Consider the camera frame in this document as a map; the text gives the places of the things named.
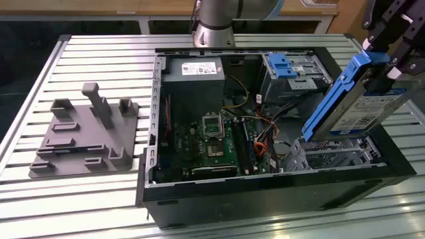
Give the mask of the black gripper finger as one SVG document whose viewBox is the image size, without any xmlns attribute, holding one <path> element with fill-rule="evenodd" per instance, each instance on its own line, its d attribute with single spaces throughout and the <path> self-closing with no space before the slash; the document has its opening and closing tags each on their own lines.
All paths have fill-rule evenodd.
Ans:
<svg viewBox="0 0 425 239">
<path fill-rule="evenodd" d="M 398 78 L 425 72 L 425 2 L 422 0 L 385 0 L 384 19 L 390 43 L 400 39 L 390 56 L 386 76 Z"/>
<path fill-rule="evenodd" d="M 362 18 L 362 29 L 368 31 L 364 50 L 368 54 L 386 53 L 389 45 L 396 42 L 404 32 L 402 0 L 369 0 Z M 390 63 L 384 63 L 373 70 L 373 78 L 364 83 L 365 89 L 373 93 L 385 93 L 394 80 L 386 76 Z"/>
</svg>

